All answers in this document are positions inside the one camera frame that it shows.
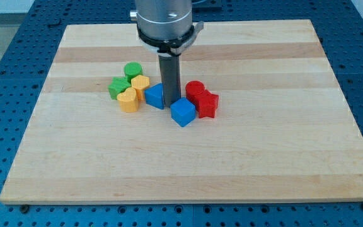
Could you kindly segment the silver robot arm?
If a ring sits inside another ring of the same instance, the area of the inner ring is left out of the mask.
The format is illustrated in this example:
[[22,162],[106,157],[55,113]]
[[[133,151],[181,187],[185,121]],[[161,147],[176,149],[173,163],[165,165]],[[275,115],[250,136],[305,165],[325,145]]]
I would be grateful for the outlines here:
[[191,0],[135,0],[130,19],[141,43],[161,57],[181,55],[204,28],[202,21],[193,23]]

